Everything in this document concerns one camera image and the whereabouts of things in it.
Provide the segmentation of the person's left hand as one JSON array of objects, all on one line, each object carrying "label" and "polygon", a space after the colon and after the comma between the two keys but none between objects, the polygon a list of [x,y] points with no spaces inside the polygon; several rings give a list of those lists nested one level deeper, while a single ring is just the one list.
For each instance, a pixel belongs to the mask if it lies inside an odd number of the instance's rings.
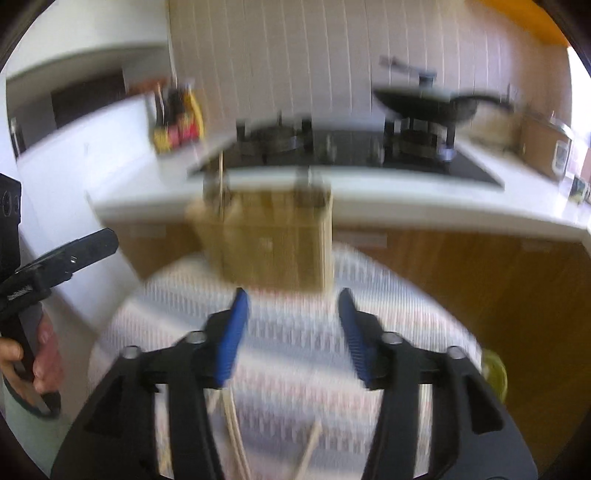
[{"label": "person's left hand", "polygon": [[[58,391],[64,379],[58,337],[46,313],[43,313],[38,325],[37,340],[39,349],[33,365],[32,386],[39,395],[43,395]],[[13,390],[32,404],[33,397],[28,383],[22,380],[14,370],[14,363],[20,361],[22,356],[23,349],[18,342],[7,338],[1,339],[1,373]]]}]

